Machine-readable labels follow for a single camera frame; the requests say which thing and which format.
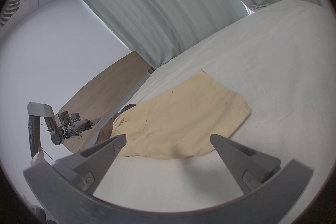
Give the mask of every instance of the brown wood surface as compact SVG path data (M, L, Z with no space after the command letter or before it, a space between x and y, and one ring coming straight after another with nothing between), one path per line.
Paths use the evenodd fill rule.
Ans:
M58 112L69 115L79 112L81 119L94 120L104 116L150 69L150 66L135 51L121 58L81 88ZM70 138L64 146L72 153L78 152L97 126L82 133L80 139Z

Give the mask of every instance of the wooden headboard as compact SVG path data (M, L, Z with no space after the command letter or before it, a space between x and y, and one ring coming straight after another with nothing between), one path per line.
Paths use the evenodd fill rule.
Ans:
M79 112L81 119L102 119L113 106L127 94L150 70L150 65L135 51L121 58L81 88L58 113ZM82 133L82 138L70 138L63 145L72 153L78 152L92 131Z

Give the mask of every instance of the air vent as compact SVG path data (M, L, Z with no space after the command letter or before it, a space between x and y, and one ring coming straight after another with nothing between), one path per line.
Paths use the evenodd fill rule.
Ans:
M1 17L0 28L3 27L6 22L17 12L20 8L20 0L10 0Z

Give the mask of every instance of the yellow fabric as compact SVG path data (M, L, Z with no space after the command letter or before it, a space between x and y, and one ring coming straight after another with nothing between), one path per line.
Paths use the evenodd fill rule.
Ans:
M126 134L120 156L182 159L214 150L210 134L229 137L252 109L203 70L117 117L112 135Z

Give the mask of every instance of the dark fabric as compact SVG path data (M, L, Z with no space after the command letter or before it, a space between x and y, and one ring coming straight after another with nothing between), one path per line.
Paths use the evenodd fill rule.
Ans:
M128 104L121 110L121 112L114 114L114 116L108 121L108 123L100 129L97 140L94 143L94 145L109 139L112 134L113 122L115 121L115 119L119 117L122 113L124 113L126 110L131 109L134 106L135 104Z

